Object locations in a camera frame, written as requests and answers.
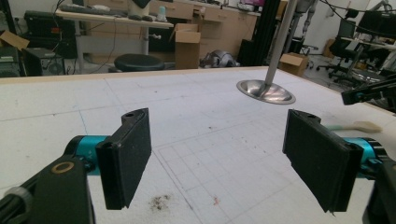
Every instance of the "round metal base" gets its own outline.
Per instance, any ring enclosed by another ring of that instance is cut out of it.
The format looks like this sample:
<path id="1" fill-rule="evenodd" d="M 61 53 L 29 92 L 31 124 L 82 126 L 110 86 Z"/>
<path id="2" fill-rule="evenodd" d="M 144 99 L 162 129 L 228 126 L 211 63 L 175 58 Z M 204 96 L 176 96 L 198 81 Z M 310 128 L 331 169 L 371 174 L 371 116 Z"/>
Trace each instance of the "round metal base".
<path id="1" fill-rule="evenodd" d="M 266 85 L 263 80 L 244 80 L 236 84 L 242 93 L 266 103 L 276 105 L 290 105 L 296 101 L 293 94 L 282 87 L 271 84 Z"/>

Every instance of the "black stool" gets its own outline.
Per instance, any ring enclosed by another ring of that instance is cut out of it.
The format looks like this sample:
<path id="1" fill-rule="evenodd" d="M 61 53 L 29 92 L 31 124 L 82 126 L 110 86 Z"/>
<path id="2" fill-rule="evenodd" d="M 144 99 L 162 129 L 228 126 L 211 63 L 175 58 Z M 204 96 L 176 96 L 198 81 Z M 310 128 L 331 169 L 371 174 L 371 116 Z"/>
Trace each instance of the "black stool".
<path id="1" fill-rule="evenodd" d="M 165 68 L 161 60 L 144 54 L 123 54 L 116 58 L 114 65 L 122 72 L 158 71 Z"/>

